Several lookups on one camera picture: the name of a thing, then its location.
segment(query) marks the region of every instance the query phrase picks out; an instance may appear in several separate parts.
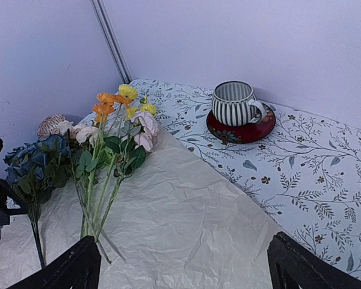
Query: red saucer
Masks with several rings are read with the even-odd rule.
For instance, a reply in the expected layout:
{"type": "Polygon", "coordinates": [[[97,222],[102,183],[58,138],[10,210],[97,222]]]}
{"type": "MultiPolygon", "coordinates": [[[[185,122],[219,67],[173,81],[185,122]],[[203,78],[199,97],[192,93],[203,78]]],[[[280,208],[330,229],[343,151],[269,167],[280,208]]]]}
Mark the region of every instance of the red saucer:
{"type": "Polygon", "coordinates": [[[252,143],[267,136],[276,125],[276,115],[265,105],[267,116],[258,125],[253,123],[243,126],[228,126],[220,123],[212,111],[207,115],[206,124],[209,131],[223,143],[252,143]]]}

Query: cup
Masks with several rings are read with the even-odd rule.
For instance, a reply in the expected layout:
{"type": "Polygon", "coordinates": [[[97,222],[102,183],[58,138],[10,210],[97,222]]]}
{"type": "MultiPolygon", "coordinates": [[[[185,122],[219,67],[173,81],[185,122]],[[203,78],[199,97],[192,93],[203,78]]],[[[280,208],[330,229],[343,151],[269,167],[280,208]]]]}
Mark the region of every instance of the cup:
{"type": "Polygon", "coordinates": [[[260,123],[267,115],[253,88],[241,81],[228,81],[217,86],[212,95],[212,113],[220,123],[228,126],[260,123]]]}

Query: beige wrapping paper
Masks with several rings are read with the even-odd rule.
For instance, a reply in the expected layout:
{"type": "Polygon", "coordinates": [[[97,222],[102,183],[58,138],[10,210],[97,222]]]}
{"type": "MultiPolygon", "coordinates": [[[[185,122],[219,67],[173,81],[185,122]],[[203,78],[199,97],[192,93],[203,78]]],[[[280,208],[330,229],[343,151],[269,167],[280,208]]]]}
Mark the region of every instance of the beige wrapping paper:
{"type": "MultiPolygon", "coordinates": [[[[81,216],[73,182],[53,192],[39,221],[47,264],[79,240],[81,216]]],[[[271,288],[267,247],[279,231],[245,193],[161,129],[106,221],[126,261],[101,238],[113,263],[102,260],[99,288],[271,288]]],[[[30,222],[19,216],[2,230],[0,284],[39,269],[30,222]]]]}

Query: seashell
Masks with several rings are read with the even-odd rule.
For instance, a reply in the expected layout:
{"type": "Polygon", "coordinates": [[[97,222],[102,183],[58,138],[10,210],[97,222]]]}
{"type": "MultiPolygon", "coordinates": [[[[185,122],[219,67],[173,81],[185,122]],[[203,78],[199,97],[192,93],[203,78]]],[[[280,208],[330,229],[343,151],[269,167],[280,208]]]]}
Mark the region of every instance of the seashell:
{"type": "Polygon", "coordinates": [[[39,125],[37,130],[38,138],[46,138],[50,134],[59,134],[58,124],[66,120],[66,117],[61,113],[53,114],[47,117],[39,125]]]}

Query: flower bouquet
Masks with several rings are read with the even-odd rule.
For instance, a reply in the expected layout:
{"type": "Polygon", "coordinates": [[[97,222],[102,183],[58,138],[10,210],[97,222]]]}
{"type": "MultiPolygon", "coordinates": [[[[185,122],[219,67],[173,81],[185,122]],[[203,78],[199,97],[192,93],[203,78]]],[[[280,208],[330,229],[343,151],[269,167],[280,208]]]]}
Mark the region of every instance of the flower bouquet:
{"type": "Polygon", "coordinates": [[[55,188],[64,187],[69,177],[69,156],[71,150],[66,139],[60,135],[13,149],[5,156],[7,182],[28,204],[37,253],[42,268],[45,267],[40,244],[38,220],[40,206],[51,198],[55,188]]]}
{"type": "Polygon", "coordinates": [[[159,131],[154,119],[156,108],[148,103],[147,97],[140,100],[140,107],[130,107],[137,96],[136,89],[122,84],[118,95],[98,94],[100,103],[93,107],[96,117],[91,126],[73,126],[68,121],[58,124],[72,150],[70,170],[83,212],[81,237],[94,236],[109,263],[99,242],[100,233],[121,183],[142,166],[159,131]],[[102,184],[97,180],[101,170],[107,171],[102,184]],[[113,188],[108,188],[111,178],[116,182],[113,188]],[[110,190],[112,193],[106,198],[105,193],[110,190]]]}

